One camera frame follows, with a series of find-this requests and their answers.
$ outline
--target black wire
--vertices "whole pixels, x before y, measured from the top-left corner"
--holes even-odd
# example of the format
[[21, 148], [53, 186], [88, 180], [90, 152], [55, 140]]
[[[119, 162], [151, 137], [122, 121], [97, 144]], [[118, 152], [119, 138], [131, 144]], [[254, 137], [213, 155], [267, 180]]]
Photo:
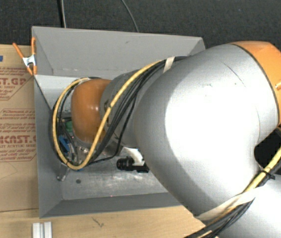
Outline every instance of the black wire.
[[57, 11], [59, 14], [60, 25], [62, 28], [66, 27], [65, 17], [64, 17], [64, 4], [62, 0], [56, 0], [57, 2]]
[[134, 26], [135, 26], [135, 28], [136, 28], [136, 31], [139, 33], [138, 26], [137, 26], [137, 24], [136, 24], [136, 21], [135, 21], [133, 15], [132, 15], [130, 9], [128, 8], [128, 6], [127, 6], [127, 4], [125, 3], [124, 0], [121, 0], [121, 2], [123, 3], [123, 5], [125, 6], [126, 10], [128, 11], [129, 16], [130, 16], [132, 22], [134, 23]]
[[104, 150], [104, 148], [107, 146], [109, 140], [111, 139], [112, 135], [114, 134], [118, 124], [120, 123], [120, 120], [122, 119], [122, 117], [124, 116], [126, 110], [129, 108], [129, 105], [131, 104], [132, 100], [135, 98], [137, 92], [141, 89], [141, 87], [144, 85], [144, 83], [146, 83], [149, 78], [153, 75], [153, 73], [155, 73], [156, 71], [158, 71], [161, 66], [163, 65], [164, 61], [160, 62], [159, 64], [156, 64], [156, 66], [153, 66], [150, 70], [151, 73], [148, 74], [147, 73], [143, 73], [142, 75], [140, 75], [138, 77], [138, 80], [136, 79], [135, 81], [137, 81], [135, 83], [135, 85], [137, 86], [136, 90], [133, 91], [133, 87], [131, 87], [127, 93], [125, 94], [125, 96], [129, 96], [129, 98], [124, 98], [124, 100], [122, 102], [124, 102], [124, 105], [120, 105], [120, 107], [118, 108], [120, 110], [120, 112], [116, 112], [114, 115], [114, 118], [112, 119], [111, 124], [109, 125], [107, 132], [102, 140], [102, 142], [100, 143], [98, 149], [96, 150], [95, 154], [94, 154], [94, 159], [97, 158], [101, 152]]
[[133, 104], [132, 104], [132, 107], [131, 107], [131, 109], [130, 109], [130, 111], [129, 111], [129, 113], [128, 113], [128, 116], [127, 116], [127, 118], [126, 118], [126, 121], [125, 121], [125, 123], [124, 123], [124, 125], [123, 125], [123, 128], [122, 128], [122, 130], [121, 130], [121, 133], [120, 133], [120, 135], [119, 135], [119, 139], [118, 139], [118, 142], [117, 142], [117, 146], [116, 146], [115, 153], [114, 153], [112, 156], [110, 156], [110, 157], [103, 158], [103, 159], [100, 159], [100, 160], [97, 160], [97, 161], [93, 161], [93, 162], [91, 162], [90, 164], [88, 164], [88, 166], [89, 166], [89, 165], [92, 165], [92, 164], [95, 164], [95, 163], [102, 162], [102, 161], [110, 160], [110, 159], [112, 159], [113, 157], [115, 157], [115, 156], [118, 154], [119, 149], [120, 149], [120, 147], [121, 147], [121, 145], [120, 145], [120, 144], [121, 144], [121, 140], [122, 140], [122, 137], [123, 137], [124, 132], [125, 132], [125, 130], [126, 130], [128, 121], [129, 121], [129, 119], [130, 119], [130, 117], [131, 117], [131, 114], [132, 114], [132, 112], [133, 112], [133, 110], [134, 110], [135, 103], [136, 103], [136, 98], [134, 98], [134, 102], [133, 102]]

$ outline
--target cardboard box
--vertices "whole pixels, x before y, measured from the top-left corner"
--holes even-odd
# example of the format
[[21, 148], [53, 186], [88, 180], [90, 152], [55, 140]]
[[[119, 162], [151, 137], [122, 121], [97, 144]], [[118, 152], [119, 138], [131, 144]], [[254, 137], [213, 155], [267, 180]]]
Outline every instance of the cardboard box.
[[[20, 46], [25, 56], [30, 47]], [[0, 211], [38, 208], [34, 82], [12, 45], [0, 45]]]

